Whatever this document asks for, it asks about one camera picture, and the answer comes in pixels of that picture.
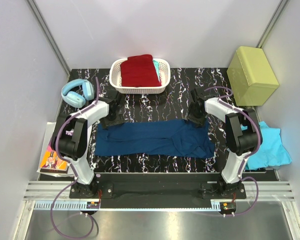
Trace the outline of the navy blue t shirt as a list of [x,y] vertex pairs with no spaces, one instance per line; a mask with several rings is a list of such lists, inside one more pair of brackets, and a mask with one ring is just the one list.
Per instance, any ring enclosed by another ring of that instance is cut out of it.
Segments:
[[107,129],[98,125],[94,154],[109,157],[145,153],[208,159],[215,152],[208,131],[207,123],[197,127],[183,119],[127,122]]

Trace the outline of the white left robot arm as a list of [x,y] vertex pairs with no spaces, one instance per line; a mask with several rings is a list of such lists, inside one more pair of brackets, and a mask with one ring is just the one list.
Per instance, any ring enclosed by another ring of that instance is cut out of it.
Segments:
[[122,125],[122,96],[117,91],[114,98],[102,97],[75,113],[57,118],[50,146],[74,173],[74,195],[93,198],[98,193],[97,177],[87,160],[92,126],[101,124],[102,129],[108,129]]

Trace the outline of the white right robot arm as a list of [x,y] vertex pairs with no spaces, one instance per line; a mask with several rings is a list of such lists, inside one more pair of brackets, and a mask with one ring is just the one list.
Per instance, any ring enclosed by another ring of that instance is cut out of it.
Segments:
[[185,119],[201,127],[207,115],[212,115],[225,123],[225,142],[229,150],[225,167],[216,183],[202,184],[200,191],[203,199],[233,199],[245,194],[243,172],[248,159],[258,152],[263,138],[255,110],[226,103],[223,101],[225,95],[208,94],[212,89],[196,87],[190,91],[193,102]]

